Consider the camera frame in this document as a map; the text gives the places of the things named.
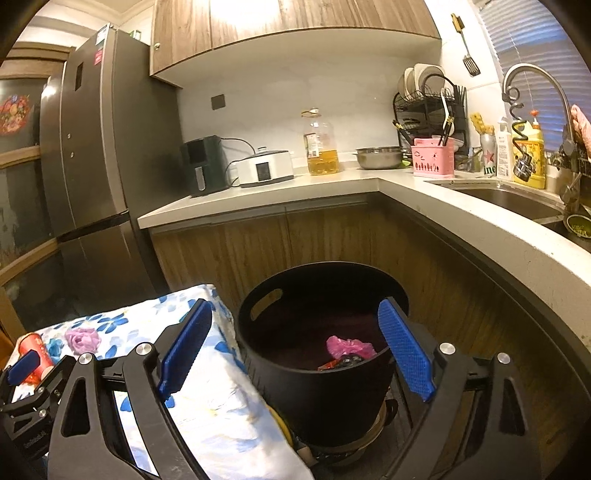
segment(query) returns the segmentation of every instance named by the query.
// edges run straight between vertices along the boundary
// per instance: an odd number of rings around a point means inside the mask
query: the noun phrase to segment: pink utensil holder
[[[453,138],[447,145],[438,146],[438,138],[415,138],[411,147],[413,153],[413,173],[419,177],[452,179],[453,174]]]

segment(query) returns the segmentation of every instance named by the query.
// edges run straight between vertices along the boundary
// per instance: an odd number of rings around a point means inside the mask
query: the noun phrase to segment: dish soap bottle
[[[544,155],[544,134],[537,121],[539,111],[532,110],[531,115],[534,117],[533,124],[526,122],[522,133],[527,135],[527,140],[519,140],[518,135],[513,132],[513,138],[516,138],[517,144],[531,155],[532,174],[528,181],[518,179],[513,175],[513,181],[527,185],[535,189],[543,189],[546,187],[546,158]],[[521,153],[517,148],[513,148],[515,159],[520,158]]]

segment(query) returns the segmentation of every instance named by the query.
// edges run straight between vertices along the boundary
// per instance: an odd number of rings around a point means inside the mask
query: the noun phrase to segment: electric appliance
[[[41,96],[47,208],[80,314],[169,292],[137,219],[188,189],[176,89],[149,65],[148,45],[107,25]]]
[[[263,150],[236,162],[241,187],[258,187],[291,180],[294,169],[287,150]]]
[[[183,146],[184,168],[191,197],[200,197],[229,188],[222,139],[217,135],[198,138]]]

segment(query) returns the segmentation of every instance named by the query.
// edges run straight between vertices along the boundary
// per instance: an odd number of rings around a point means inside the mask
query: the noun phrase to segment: black trash bin
[[[271,292],[281,297],[253,318],[253,308]],[[309,445],[348,445],[376,420],[394,373],[376,316],[388,296],[408,314],[408,297],[390,275],[367,265],[321,262],[268,278],[242,303],[236,336],[252,382]],[[318,371],[332,360],[326,350],[331,335],[371,342],[378,354]]]

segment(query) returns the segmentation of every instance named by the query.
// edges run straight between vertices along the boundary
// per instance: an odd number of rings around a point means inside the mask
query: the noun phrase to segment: white bottle
[[[513,136],[509,130],[509,120],[503,116],[496,131],[496,176],[502,180],[513,178]]]

